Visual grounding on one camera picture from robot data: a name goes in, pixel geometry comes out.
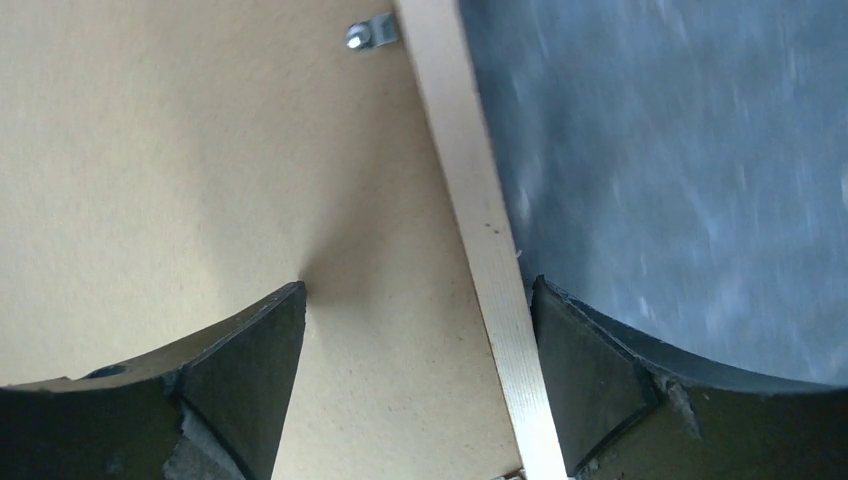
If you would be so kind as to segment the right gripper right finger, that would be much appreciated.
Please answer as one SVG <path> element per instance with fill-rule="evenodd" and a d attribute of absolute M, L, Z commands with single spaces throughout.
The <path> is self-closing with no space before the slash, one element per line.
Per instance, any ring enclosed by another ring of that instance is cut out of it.
<path fill-rule="evenodd" d="M 722 364 L 610 318 L 543 277 L 531 316 L 577 479 L 843 479 L 847 391 Z"/>

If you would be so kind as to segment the wooden picture frame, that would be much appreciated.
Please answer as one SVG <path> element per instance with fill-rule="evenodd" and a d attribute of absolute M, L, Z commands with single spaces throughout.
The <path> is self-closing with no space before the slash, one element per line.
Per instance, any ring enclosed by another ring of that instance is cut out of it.
<path fill-rule="evenodd" d="M 529 479 L 566 471 L 459 5 L 400 1 L 405 44 Z"/>

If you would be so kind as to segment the brown cardboard backing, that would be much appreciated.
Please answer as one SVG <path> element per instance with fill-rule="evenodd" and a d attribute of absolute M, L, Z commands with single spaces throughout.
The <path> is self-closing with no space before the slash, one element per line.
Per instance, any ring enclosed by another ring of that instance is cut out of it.
<path fill-rule="evenodd" d="M 308 288 L 278 479 L 519 466 L 389 1 L 5 1 L 1 381 L 80 377 Z"/>

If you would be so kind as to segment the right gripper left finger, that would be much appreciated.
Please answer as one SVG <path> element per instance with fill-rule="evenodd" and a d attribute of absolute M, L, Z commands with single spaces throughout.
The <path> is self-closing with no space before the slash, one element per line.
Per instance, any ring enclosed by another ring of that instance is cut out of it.
<path fill-rule="evenodd" d="M 268 479 L 294 386 L 307 290 L 79 378 L 1 391 L 5 479 Z"/>

